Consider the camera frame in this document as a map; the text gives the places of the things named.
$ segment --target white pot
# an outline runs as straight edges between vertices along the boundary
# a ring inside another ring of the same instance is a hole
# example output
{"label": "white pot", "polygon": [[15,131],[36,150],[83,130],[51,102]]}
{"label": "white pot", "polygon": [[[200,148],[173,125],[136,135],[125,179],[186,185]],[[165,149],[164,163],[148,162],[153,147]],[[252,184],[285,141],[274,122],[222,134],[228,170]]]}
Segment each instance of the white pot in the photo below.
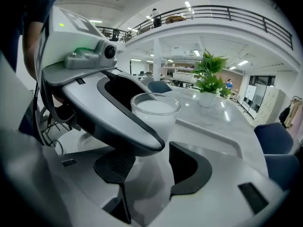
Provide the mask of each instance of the white pot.
{"label": "white pot", "polygon": [[203,92],[200,93],[199,104],[204,108],[210,108],[216,98],[215,93]]}

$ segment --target black slot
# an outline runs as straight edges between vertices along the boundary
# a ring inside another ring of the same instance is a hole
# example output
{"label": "black slot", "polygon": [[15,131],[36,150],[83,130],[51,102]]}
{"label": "black slot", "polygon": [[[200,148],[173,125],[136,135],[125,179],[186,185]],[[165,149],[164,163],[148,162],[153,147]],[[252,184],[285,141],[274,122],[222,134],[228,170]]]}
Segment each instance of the black slot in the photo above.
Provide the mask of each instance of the black slot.
{"label": "black slot", "polygon": [[85,81],[84,81],[82,78],[78,78],[78,79],[76,79],[76,81],[77,81],[80,85],[85,84]]}
{"label": "black slot", "polygon": [[63,162],[62,162],[62,165],[63,165],[64,167],[67,167],[67,166],[70,166],[70,165],[74,165],[74,164],[76,164],[76,163],[77,163],[76,160],[74,160],[74,159],[69,159],[69,160],[63,161]]}
{"label": "black slot", "polygon": [[238,188],[242,192],[254,214],[259,213],[268,205],[268,201],[252,183],[238,185]]}

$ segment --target chair backrest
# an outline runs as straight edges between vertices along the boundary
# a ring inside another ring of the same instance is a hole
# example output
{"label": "chair backrest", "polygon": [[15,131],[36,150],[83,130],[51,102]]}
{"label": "chair backrest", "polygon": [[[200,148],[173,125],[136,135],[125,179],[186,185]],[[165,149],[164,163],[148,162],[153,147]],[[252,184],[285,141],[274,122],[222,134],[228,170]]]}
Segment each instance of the chair backrest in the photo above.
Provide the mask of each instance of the chair backrest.
{"label": "chair backrest", "polygon": [[258,125],[254,131],[264,154],[288,154],[294,145],[292,136],[280,123]]}
{"label": "chair backrest", "polygon": [[153,93],[166,93],[172,91],[164,81],[152,81],[147,84],[147,88]]}
{"label": "chair backrest", "polygon": [[284,191],[295,183],[300,164],[297,157],[292,155],[264,155],[268,176],[275,181]]}
{"label": "chair backrest", "polygon": [[147,84],[149,84],[150,82],[153,82],[154,81],[154,78],[152,78],[152,77],[147,77],[147,78],[145,78],[143,81],[142,81],[142,83],[145,85],[145,86],[147,86]]}

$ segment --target white pillar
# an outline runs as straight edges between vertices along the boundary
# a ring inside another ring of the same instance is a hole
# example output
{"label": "white pillar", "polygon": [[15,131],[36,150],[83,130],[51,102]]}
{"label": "white pillar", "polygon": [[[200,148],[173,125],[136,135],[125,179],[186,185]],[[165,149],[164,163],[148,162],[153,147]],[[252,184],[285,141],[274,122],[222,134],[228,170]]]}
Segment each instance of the white pillar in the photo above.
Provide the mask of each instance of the white pillar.
{"label": "white pillar", "polygon": [[161,68],[161,45],[159,39],[154,39],[153,42],[153,78],[155,81],[160,80],[160,68]]}
{"label": "white pillar", "polygon": [[118,69],[123,70],[127,73],[130,73],[129,61],[131,59],[131,54],[128,51],[121,52],[115,56],[117,59],[116,66]]}

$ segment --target railing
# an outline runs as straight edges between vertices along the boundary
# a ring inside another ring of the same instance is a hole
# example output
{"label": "railing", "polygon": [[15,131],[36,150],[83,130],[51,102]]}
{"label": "railing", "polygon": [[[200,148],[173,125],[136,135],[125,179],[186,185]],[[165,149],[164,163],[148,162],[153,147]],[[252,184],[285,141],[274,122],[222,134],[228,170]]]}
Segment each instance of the railing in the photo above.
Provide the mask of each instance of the railing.
{"label": "railing", "polygon": [[117,29],[117,28],[109,28],[109,27],[102,27],[102,26],[96,26],[101,33],[110,41],[116,41],[116,42],[126,42],[127,41],[127,35],[128,32]]}
{"label": "railing", "polygon": [[145,20],[141,24],[132,28],[131,31],[128,31],[125,35],[125,41],[161,25],[185,21],[188,19],[203,18],[226,19],[257,27],[268,34],[275,36],[293,50],[292,35],[273,20],[245,9],[219,5],[198,5],[190,8],[174,9],[162,13],[153,17],[153,21],[151,19]]}

